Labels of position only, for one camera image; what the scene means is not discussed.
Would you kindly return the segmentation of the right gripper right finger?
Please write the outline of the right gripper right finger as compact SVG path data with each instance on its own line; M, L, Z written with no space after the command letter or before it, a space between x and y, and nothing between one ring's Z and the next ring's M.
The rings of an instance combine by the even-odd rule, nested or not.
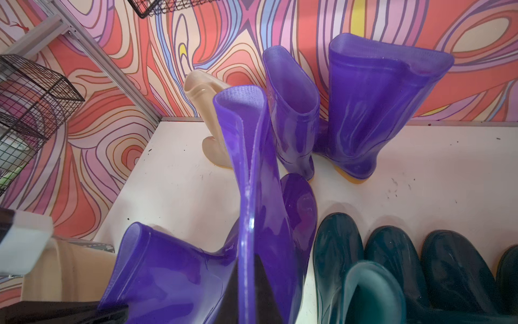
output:
M282 323L283 319L279 313L264 267L255 267L254 285L256 295L256 323Z

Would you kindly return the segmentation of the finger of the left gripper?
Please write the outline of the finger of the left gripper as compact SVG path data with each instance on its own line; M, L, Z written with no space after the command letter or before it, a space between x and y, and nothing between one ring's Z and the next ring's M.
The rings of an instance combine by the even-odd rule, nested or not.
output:
M126 323L128 305L98 307L99 302L22 301L1 309L1 323Z

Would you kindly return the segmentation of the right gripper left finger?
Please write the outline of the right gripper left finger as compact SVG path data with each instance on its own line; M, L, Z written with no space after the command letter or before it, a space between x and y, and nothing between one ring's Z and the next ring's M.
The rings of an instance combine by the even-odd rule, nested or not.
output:
M238 267L234 267L214 324L238 324Z

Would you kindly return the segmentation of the teal rain boot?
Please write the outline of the teal rain boot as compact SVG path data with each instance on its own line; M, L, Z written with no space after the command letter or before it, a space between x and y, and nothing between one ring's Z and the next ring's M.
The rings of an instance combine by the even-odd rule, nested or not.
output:
M504 313L494 275L465 236L445 229L431 232L422 246L421 263L435 308L485 315Z
M500 258L496 283L499 287L506 313L517 315L517 250L518 246L509 247Z
M373 231L365 247L365 258L389 270L402 288L408 323L422 323L431 307L418 253L401 228L386 225Z
M313 247L318 323L405 323L406 301L393 274L364 257L357 225L346 213L321 222Z

